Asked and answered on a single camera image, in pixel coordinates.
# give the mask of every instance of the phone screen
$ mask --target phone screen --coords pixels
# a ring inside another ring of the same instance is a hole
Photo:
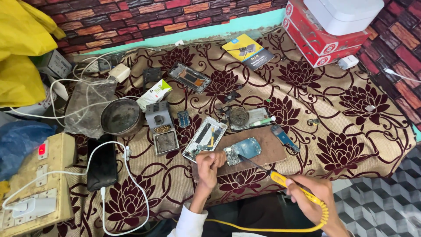
[[[95,148],[109,141],[113,141],[113,136],[110,134],[102,135],[99,139],[88,139],[88,158]],[[108,143],[95,151],[89,165],[87,178],[87,190],[90,192],[112,185],[117,181],[115,143]]]

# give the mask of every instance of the blue plastic bag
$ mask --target blue plastic bag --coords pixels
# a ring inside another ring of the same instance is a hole
[[[18,121],[0,127],[0,181],[18,172],[23,159],[39,147],[54,128],[37,121]]]

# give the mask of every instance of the checkered floor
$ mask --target checkered floor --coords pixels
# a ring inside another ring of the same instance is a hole
[[[421,237],[421,152],[391,178],[357,178],[334,194],[339,217],[359,237]]]

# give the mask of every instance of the yellow soldering iron handle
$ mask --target yellow soldering iron handle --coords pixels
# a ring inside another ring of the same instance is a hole
[[[280,184],[280,185],[282,185],[282,186],[284,186],[284,187],[286,187],[286,188],[287,188],[287,185],[285,184],[285,180],[287,180],[287,178],[286,178],[285,176],[283,176],[282,174],[280,174],[280,173],[278,173],[278,172],[271,171],[271,172],[270,172],[270,178],[271,178],[273,181],[277,182],[278,184]],[[320,205],[320,202],[321,202],[321,201],[320,201],[320,199],[319,199],[319,198],[317,198],[315,195],[313,195],[313,194],[311,194],[311,193],[307,192],[306,190],[304,190],[304,189],[302,189],[302,188],[301,188],[301,190],[304,192],[304,194],[307,196],[307,198],[308,198],[310,201],[312,201],[312,202],[314,202],[314,203],[316,203],[316,204]]]

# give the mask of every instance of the red brick wall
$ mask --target red brick wall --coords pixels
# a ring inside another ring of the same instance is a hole
[[[390,68],[421,79],[421,1],[384,0],[385,7],[370,25],[373,34],[358,53],[376,82],[421,130],[421,83],[383,71]]]
[[[143,41],[284,7],[288,0],[25,0],[63,29],[65,54]]]

